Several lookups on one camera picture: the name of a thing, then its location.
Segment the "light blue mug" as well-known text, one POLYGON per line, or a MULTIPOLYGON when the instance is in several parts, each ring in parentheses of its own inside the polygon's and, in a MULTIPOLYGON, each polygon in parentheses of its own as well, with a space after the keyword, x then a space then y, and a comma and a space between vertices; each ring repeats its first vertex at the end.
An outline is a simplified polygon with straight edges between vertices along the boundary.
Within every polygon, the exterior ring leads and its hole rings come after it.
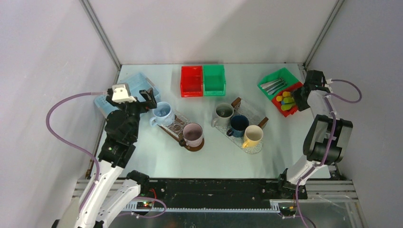
POLYGON ((175 113, 167 102, 158 102, 152 113, 153 117, 149 121, 151 126, 169 126, 175 120, 175 113))

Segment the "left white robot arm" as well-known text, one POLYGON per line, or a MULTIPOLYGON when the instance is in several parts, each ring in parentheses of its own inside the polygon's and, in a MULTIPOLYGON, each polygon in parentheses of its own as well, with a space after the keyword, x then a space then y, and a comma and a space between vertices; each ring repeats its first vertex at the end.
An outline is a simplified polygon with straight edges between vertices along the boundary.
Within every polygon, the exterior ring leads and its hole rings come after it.
POLYGON ((96 172, 80 198, 74 198, 62 218, 53 223, 54 228, 107 228, 134 198, 148 196, 149 177, 132 171, 122 186, 107 197, 135 150, 140 115, 157 107, 152 88, 140 90, 139 94, 143 101, 131 96, 125 84, 108 89, 106 101, 117 109, 106 118, 106 139, 98 157, 89 153, 96 172))

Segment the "cream yellow mug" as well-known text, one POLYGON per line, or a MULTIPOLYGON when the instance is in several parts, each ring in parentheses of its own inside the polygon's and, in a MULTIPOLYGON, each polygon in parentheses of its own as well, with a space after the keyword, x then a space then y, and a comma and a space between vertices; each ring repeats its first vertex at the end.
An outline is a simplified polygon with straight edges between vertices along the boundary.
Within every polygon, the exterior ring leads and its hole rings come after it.
POLYGON ((250 125, 245 129, 242 148, 254 147, 260 143, 264 136, 263 130, 257 125, 250 125))

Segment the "brown ended acrylic rack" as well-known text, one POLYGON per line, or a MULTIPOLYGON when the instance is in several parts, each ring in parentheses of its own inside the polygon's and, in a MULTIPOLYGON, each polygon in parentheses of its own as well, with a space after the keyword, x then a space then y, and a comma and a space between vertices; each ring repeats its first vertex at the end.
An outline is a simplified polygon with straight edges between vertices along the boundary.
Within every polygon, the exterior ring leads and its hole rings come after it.
POLYGON ((261 129, 264 129, 269 119, 266 117, 265 113, 255 108, 255 106, 249 104, 246 100, 237 97, 231 106, 234 109, 234 114, 240 114, 247 117, 250 125, 257 125, 261 129))

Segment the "mauve pink mug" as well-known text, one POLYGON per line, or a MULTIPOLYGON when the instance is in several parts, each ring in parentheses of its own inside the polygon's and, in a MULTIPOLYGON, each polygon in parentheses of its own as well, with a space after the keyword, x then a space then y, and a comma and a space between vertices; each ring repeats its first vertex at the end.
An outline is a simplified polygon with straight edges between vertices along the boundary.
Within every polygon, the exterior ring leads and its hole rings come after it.
POLYGON ((199 124, 187 124, 182 133, 183 138, 179 141, 180 146, 198 147, 201 145, 203 141, 203 129, 199 124))

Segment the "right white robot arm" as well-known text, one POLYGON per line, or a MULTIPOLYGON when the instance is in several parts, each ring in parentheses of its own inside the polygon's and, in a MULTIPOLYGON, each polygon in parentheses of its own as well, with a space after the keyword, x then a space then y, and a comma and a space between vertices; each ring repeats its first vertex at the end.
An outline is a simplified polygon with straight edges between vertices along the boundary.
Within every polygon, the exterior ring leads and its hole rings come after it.
POLYGON ((298 110, 310 109, 314 120, 303 143, 303 155, 278 177, 276 191, 281 198, 290 198, 316 171, 344 157, 353 123, 338 117, 330 82, 322 71, 309 70, 303 86, 292 92, 298 110))

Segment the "clear acrylic holder rack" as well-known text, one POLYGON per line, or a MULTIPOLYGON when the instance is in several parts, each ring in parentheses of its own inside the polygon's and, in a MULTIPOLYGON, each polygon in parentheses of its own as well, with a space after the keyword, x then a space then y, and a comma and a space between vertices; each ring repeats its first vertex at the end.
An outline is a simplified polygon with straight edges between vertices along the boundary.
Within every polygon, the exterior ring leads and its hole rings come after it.
POLYGON ((175 120, 171 125, 168 126, 159 126, 163 129, 168 135, 170 135, 173 139, 177 142, 182 140, 183 138, 183 129, 184 127, 189 124, 191 121, 184 116, 182 113, 175 110, 175 120))

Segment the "grey mug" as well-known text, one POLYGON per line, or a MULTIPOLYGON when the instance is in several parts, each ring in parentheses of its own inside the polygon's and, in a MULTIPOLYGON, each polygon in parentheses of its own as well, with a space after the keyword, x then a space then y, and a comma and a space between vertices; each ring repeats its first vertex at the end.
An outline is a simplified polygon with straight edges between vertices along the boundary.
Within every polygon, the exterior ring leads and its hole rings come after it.
POLYGON ((212 127, 228 126, 231 117, 234 114, 234 109, 229 103, 220 103, 215 107, 213 118, 211 121, 212 127))

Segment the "dark blue mug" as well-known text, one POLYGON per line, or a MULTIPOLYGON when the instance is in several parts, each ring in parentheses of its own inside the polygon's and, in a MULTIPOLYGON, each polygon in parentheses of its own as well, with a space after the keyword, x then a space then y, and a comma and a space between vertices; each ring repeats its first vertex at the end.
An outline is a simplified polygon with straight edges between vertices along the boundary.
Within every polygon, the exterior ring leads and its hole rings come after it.
POLYGON ((243 137, 246 128, 249 126, 249 120, 244 115, 235 115, 230 119, 230 128, 226 132, 227 136, 235 138, 243 137))

